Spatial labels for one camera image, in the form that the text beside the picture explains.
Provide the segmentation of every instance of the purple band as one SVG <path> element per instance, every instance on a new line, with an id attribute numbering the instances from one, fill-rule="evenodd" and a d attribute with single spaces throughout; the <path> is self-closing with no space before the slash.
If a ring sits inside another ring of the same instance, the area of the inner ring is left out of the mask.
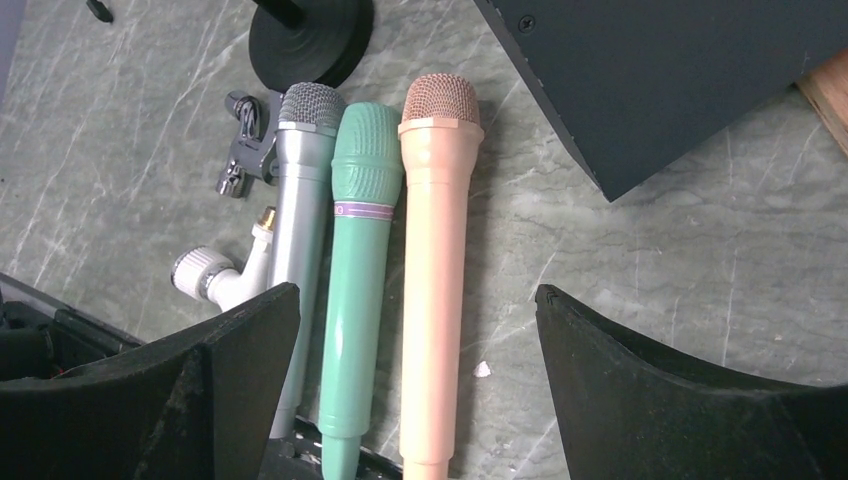
<path id="1" fill-rule="evenodd" d="M 373 218 L 391 221 L 395 209 L 389 205 L 364 202 L 336 202 L 337 217 Z"/>

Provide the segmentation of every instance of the black box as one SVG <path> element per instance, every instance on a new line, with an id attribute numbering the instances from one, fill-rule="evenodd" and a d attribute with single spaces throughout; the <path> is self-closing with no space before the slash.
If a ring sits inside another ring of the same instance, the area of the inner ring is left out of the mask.
<path id="1" fill-rule="evenodd" d="M 475 2 L 610 201 L 848 46 L 848 2 Z"/>

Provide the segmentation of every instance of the white pipe fitting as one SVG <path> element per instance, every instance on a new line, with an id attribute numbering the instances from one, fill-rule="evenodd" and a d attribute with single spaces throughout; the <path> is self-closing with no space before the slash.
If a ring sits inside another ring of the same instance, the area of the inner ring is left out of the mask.
<path id="1" fill-rule="evenodd" d="M 182 254 L 171 270 L 171 284 L 196 300 L 208 300 L 226 312 L 268 288 L 268 264 L 274 237 L 272 207 L 253 225 L 253 248 L 244 271 L 239 273 L 233 262 L 218 251 L 201 246 Z"/>

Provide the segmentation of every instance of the peach microphone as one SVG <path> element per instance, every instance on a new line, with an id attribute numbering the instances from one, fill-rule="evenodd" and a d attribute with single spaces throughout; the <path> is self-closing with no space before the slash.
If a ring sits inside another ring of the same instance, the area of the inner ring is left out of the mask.
<path id="1" fill-rule="evenodd" d="M 405 480 L 444 480 L 454 454 L 468 189 L 483 140 L 474 88 L 425 75 L 398 127 L 406 169 L 400 454 Z"/>

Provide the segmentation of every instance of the marble surface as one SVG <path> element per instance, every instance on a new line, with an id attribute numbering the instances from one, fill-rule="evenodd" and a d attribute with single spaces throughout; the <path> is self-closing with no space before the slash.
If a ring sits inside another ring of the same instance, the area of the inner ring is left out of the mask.
<path id="1" fill-rule="evenodd" d="M 414 77 L 454 72 L 476 86 L 487 131 L 471 186 L 452 476 L 568 477 L 534 322 L 539 283 L 712 362 L 848 380 L 848 159 L 795 89 L 611 205 L 473 2 L 376 5 L 344 96 L 400 108 Z M 216 313 L 171 287 L 174 258 L 197 244 L 243 258 L 274 203 L 270 187 L 246 201 L 212 190 L 236 130 L 224 96 L 264 95 L 247 55 L 254 5 L 109 6 L 113 25 L 83 2 L 29 0 L 0 113 L 0 270 L 153 340 Z M 394 459 L 402 259 L 401 215 L 365 439 Z M 302 408 L 313 418 L 323 315 Z M 482 361 L 491 375 L 477 378 Z"/>

